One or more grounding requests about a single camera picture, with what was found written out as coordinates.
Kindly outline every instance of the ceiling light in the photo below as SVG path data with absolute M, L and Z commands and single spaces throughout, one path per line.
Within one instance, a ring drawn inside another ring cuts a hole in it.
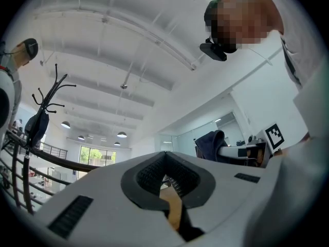
M 125 132 L 120 132 L 120 133 L 118 133 L 117 137 L 126 138 L 127 134 Z
M 71 128 L 71 125 L 70 125 L 70 123 L 68 121 L 63 121 L 61 123 L 61 125 L 62 125 L 62 127 L 65 127 L 67 129 L 70 129 Z

